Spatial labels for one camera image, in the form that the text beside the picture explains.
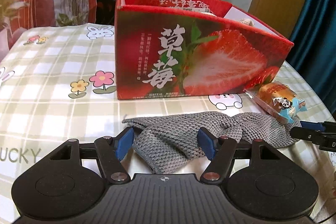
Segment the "grey knitted cloth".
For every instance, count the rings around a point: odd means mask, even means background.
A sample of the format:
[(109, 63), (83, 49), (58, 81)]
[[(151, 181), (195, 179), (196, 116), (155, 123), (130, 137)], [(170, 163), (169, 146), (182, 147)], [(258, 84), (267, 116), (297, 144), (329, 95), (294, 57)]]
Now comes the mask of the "grey knitted cloth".
[(212, 159), (221, 136), (249, 143), (262, 139), (275, 148), (288, 147), (296, 142), (290, 130), (301, 126), (298, 118), (281, 124), (266, 114), (245, 112), (231, 117), (217, 111), (129, 118), (123, 123), (140, 130), (133, 148), (155, 174), (174, 173), (199, 157)]

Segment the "packaged bread blue wrapper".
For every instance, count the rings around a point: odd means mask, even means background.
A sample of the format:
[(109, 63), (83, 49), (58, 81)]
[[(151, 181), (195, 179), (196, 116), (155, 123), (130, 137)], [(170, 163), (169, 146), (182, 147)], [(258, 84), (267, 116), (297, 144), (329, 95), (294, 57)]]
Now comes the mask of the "packaged bread blue wrapper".
[(244, 91), (281, 124), (293, 123), (299, 112), (307, 110), (305, 100), (278, 81)]

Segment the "teal curtain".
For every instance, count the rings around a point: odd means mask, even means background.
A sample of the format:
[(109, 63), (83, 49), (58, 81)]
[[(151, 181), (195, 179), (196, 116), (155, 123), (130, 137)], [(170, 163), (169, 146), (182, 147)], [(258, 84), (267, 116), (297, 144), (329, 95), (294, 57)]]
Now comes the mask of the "teal curtain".
[(305, 0), (286, 60), (335, 112), (335, 0)]

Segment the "green checked bunny tablecloth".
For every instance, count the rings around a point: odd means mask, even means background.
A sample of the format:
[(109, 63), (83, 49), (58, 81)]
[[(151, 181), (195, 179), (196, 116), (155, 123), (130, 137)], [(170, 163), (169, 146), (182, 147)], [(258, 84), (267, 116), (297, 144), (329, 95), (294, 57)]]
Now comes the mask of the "green checked bunny tablecloth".
[[(117, 91), (97, 94), (89, 78), (96, 71), (115, 74), (114, 36), (88, 38), (84, 24), (67, 27), (41, 27), (24, 32), (1, 61), (1, 223), (12, 223), (18, 211), (11, 199), (14, 180), (68, 138), (93, 142), (103, 135), (114, 136), (133, 117), (156, 117), (220, 111), (227, 115), (242, 112), (263, 113), (246, 94), (239, 94), (243, 106), (219, 110), (208, 96), (118, 100)], [(286, 62), (276, 80), (288, 85), (306, 100), (305, 121), (332, 121), (331, 114), (303, 78)], [(89, 83), (71, 98), (72, 82)], [(281, 149), (315, 176), (320, 196), (312, 217), (321, 221), (335, 212), (335, 153), (319, 151), (300, 141)]]

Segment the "red strawberry cardboard box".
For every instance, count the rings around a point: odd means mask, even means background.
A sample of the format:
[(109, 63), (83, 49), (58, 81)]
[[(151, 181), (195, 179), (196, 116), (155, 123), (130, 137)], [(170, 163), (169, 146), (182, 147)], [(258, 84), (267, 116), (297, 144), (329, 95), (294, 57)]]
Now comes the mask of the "red strawberry cardboard box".
[(242, 93), (271, 82), (293, 43), (221, 0), (117, 0), (120, 100)]

